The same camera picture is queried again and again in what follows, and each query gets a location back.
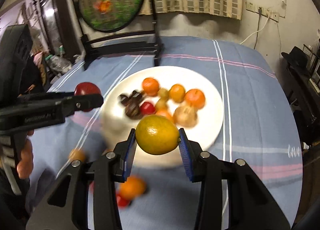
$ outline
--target finger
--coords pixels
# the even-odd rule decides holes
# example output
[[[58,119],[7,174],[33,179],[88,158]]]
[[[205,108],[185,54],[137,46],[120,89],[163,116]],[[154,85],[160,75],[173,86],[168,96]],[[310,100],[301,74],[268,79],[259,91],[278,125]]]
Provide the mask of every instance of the finger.
[[[19,178],[25,179],[28,178],[33,171],[33,162],[23,162],[20,161],[17,165],[17,172],[19,175]]]
[[[33,154],[32,154],[32,144],[29,139],[26,139],[26,144],[24,145],[23,149],[21,150],[20,153],[21,160],[33,160]]]
[[[17,165],[19,178],[24,179],[30,176],[33,170],[32,145],[29,139],[26,140],[24,148],[21,150],[21,161]]]

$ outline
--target metal screw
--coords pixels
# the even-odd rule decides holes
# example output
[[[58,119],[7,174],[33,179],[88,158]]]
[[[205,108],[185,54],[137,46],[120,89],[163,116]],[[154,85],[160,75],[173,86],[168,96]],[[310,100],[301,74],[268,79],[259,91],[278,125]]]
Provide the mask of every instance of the metal screw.
[[[72,167],[78,167],[80,165],[80,161],[79,160],[75,160],[73,162],[71,162],[71,166]]]
[[[244,166],[245,165],[245,161],[243,159],[238,159],[236,161],[236,163],[239,165],[239,166]]]
[[[202,158],[208,158],[208,157],[210,157],[210,153],[209,152],[201,152],[200,153],[200,156],[202,157]]]
[[[106,154],[106,157],[107,157],[108,159],[113,159],[115,156],[116,156],[116,154],[113,153],[113,152],[109,152],[109,153]]]

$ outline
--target human hand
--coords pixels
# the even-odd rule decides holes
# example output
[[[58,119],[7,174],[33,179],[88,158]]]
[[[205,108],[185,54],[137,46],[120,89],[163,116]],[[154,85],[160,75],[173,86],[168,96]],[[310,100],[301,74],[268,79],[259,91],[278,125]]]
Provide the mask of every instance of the human hand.
[[[35,131],[28,131],[28,136],[33,135]],[[33,170],[33,153],[31,141],[27,138],[24,148],[21,150],[21,160],[17,165],[17,173],[19,178],[28,178]]]
[[[32,91],[36,86],[34,84],[32,84],[28,89],[27,91]]]

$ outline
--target red fruit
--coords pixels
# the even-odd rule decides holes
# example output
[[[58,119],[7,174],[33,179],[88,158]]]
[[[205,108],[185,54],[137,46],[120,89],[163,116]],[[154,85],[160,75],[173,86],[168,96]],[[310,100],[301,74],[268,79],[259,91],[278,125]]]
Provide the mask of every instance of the red fruit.
[[[94,84],[90,82],[83,82],[76,86],[75,95],[87,95],[87,94],[101,94],[101,90]],[[91,109],[83,110],[84,112],[90,112]]]
[[[120,208],[127,207],[130,204],[130,201],[122,198],[119,193],[116,193],[117,205]]]
[[[143,115],[150,115],[150,114],[155,114],[156,113],[156,109],[153,106],[152,103],[150,102],[144,102],[141,106],[140,106],[140,112]]]

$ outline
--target table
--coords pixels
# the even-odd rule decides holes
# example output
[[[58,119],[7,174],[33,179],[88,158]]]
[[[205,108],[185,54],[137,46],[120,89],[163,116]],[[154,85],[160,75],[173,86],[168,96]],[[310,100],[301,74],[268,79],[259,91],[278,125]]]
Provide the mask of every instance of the table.
[[[161,65],[192,69],[219,90],[225,120],[209,152],[219,159],[245,159],[267,186],[292,225],[300,201],[302,158],[299,136],[286,96],[264,58],[255,50],[232,42],[195,37],[162,37]],[[61,77],[51,91],[73,91],[80,82],[95,83],[106,96],[125,77],[153,66],[153,56],[103,57],[83,71],[83,63]],[[82,146],[90,161],[105,149],[95,110],[76,113],[65,124],[38,129],[32,137],[35,168],[27,208],[37,205],[69,152]],[[192,184],[182,167],[151,170],[133,168],[150,191],[120,210],[123,229],[193,229],[199,184]],[[226,183],[223,204],[228,206]],[[92,229],[92,211],[88,210]],[[223,229],[228,226],[228,209]]]

